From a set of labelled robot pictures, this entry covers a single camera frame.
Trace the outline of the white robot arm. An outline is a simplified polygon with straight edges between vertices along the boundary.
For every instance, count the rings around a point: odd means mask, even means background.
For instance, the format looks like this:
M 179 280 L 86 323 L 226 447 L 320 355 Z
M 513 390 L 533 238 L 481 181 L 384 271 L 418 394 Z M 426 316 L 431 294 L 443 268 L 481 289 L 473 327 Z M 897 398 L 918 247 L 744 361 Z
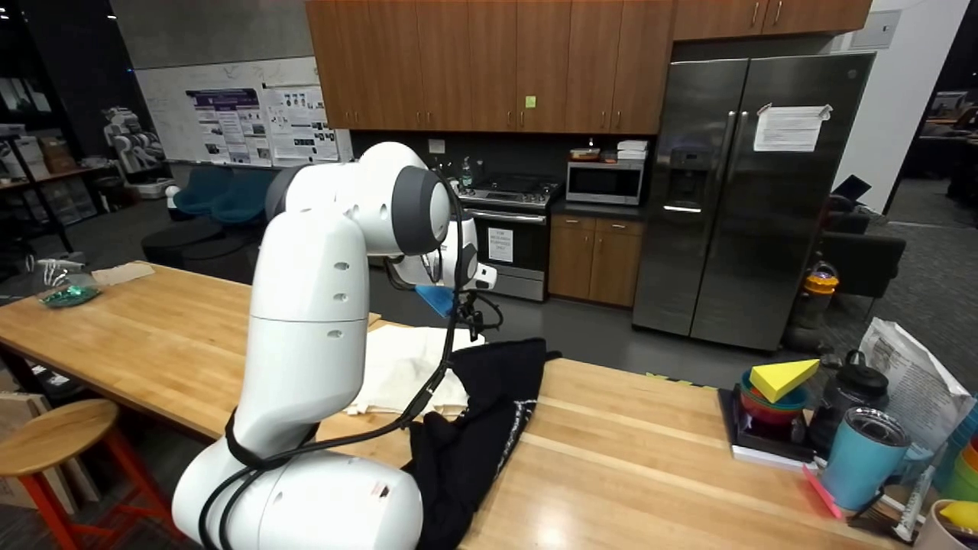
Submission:
M 319 425 L 363 390 L 371 263 L 463 292 L 477 256 L 451 190 L 397 140 L 305 166 L 284 186 L 253 265 L 245 383 L 223 435 L 183 470 L 173 525 L 206 550 L 414 550 L 418 482 Z

